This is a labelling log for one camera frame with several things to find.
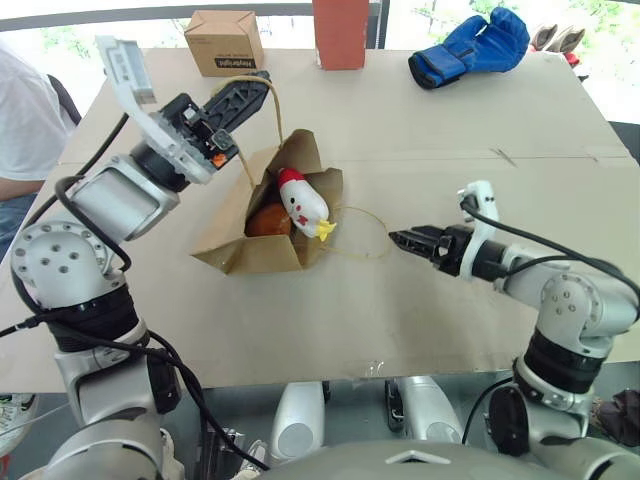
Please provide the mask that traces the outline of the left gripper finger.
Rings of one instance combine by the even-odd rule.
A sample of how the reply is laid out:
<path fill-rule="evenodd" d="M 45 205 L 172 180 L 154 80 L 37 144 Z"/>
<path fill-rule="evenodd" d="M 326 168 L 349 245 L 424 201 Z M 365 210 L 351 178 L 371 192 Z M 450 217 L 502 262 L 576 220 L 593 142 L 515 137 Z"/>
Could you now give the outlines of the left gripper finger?
<path fill-rule="evenodd" d="M 213 88 L 209 110 L 259 111 L 266 99 L 270 84 L 271 77 L 268 71 L 254 71 L 230 77 Z"/>
<path fill-rule="evenodd" d="M 243 97 L 240 94 L 218 95 L 203 106 L 205 122 L 213 133 L 218 130 L 233 132 L 261 109 L 265 99 L 265 94 L 254 97 Z"/>

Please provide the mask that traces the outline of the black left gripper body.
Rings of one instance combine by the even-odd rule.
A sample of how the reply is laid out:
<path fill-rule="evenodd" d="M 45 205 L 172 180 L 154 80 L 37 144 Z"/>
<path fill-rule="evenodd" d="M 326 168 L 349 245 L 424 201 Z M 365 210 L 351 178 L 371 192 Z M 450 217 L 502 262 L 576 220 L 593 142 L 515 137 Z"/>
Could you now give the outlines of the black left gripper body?
<path fill-rule="evenodd" d="M 226 135 L 238 127 L 231 111 L 210 100 L 199 107 L 181 93 L 160 109 L 161 116 L 215 169 L 224 167 L 237 153 Z"/>

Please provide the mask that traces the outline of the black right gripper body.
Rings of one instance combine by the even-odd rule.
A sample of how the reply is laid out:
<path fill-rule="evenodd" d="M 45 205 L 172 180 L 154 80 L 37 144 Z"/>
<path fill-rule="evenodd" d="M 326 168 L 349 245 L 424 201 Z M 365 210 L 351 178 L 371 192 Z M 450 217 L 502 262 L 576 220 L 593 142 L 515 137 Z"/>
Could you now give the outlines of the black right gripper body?
<path fill-rule="evenodd" d="M 453 277 L 460 275 L 462 259 L 474 230 L 463 225 L 446 227 L 439 236 L 433 263 L 436 268 Z"/>

